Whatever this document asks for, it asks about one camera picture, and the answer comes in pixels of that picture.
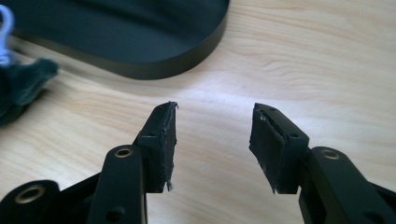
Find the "wooden table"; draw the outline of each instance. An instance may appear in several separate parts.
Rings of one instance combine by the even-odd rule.
[[[0,130],[0,195],[36,179],[62,189],[131,144],[152,109],[177,101],[174,190],[148,196],[149,223],[303,223],[248,149],[254,103],[272,105],[310,146],[346,153],[396,190],[396,2],[233,0],[219,46],[176,77],[120,77],[13,38],[24,62],[61,67]]]

